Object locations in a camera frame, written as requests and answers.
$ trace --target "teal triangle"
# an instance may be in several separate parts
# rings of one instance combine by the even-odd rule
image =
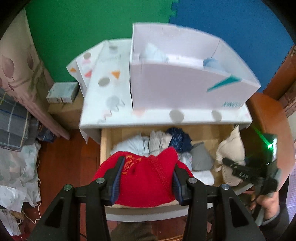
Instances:
[[[208,88],[207,92],[210,92],[210,91],[212,91],[214,89],[220,88],[220,87],[222,87],[224,85],[229,85],[229,84],[232,84],[232,83],[235,83],[235,82],[239,82],[241,80],[242,80],[241,78],[237,78],[237,77],[231,75],[227,79],[222,80],[219,83],[217,83],[217,84],[213,85],[212,87]]]

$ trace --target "orange embroidered pattern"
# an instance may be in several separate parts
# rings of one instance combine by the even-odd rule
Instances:
[[[122,175],[127,174],[128,170],[134,165],[142,161],[142,158],[135,158],[131,155],[126,156],[126,163],[124,164],[122,168]]]

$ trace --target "grey circle pattern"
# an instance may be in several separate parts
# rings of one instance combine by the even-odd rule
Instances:
[[[83,58],[84,59],[89,59],[91,57],[91,53],[90,52],[86,52],[84,55],[83,55]]]
[[[179,110],[171,110],[170,118],[173,123],[181,123],[184,120],[184,114]]]
[[[112,111],[119,111],[118,106],[121,106],[122,104],[120,103],[120,99],[116,96],[110,96],[107,100],[106,100],[106,106],[109,110]]]
[[[213,116],[215,121],[221,121],[222,120],[222,115],[220,114],[220,112],[218,112],[216,110],[212,110],[212,116]]]
[[[109,51],[112,54],[116,54],[118,52],[118,46],[116,46],[116,45],[109,45]]]
[[[105,87],[108,84],[110,84],[110,78],[109,77],[103,77],[103,78],[99,79],[99,86],[100,87]]]
[[[115,50],[115,49],[118,49],[118,46],[116,46],[116,45],[109,45],[109,49]]]

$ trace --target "wall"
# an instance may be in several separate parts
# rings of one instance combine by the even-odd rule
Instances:
[[[293,45],[276,15],[261,0],[179,0],[170,23],[225,40],[267,86]]]
[[[66,66],[105,39],[131,38],[133,22],[168,23],[172,0],[31,0],[36,49],[55,82],[74,81]]]
[[[130,38],[133,22],[169,22],[173,0],[31,0],[27,17],[40,57],[56,82],[73,81],[66,65],[105,39]],[[261,0],[179,0],[170,23],[223,38],[263,90],[293,42]]]
[[[296,112],[288,117],[293,139],[296,140]]]

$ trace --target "white storage box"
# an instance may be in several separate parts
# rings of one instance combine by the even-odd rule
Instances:
[[[133,24],[130,78],[134,109],[239,108],[261,86],[222,39],[159,23]]]
[[[54,83],[46,99],[50,104],[73,103],[79,90],[77,82]]]

